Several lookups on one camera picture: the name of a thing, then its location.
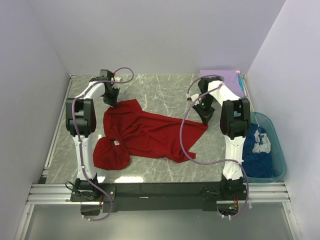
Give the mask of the red t shirt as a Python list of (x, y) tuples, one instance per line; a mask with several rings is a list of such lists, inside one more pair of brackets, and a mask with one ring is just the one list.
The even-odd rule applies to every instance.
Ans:
[(132, 156), (183, 163), (196, 157), (190, 148), (207, 126), (144, 111), (136, 99), (110, 107), (103, 115), (104, 136), (93, 151), (94, 166), (103, 170), (122, 170)]

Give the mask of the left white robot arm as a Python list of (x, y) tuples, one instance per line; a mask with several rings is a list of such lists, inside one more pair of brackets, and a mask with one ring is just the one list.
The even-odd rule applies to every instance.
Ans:
[(65, 125), (72, 136), (77, 159), (77, 179), (93, 181), (97, 170), (93, 161), (93, 133), (97, 128), (95, 102), (103, 98), (110, 107), (117, 105), (121, 77), (102, 69), (76, 97), (65, 101)]

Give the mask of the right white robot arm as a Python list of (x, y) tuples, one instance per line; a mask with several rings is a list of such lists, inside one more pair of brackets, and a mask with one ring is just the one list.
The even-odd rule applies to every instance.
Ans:
[(216, 100), (221, 106), (220, 130), (225, 139), (225, 158), (219, 193), (226, 200), (245, 190), (241, 165), (243, 148), (251, 125), (250, 101), (233, 93), (224, 83), (221, 76), (212, 75), (200, 78), (198, 87), (202, 96), (191, 97), (196, 101), (193, 109), (207, 126), (215, 109), (212, 103)]

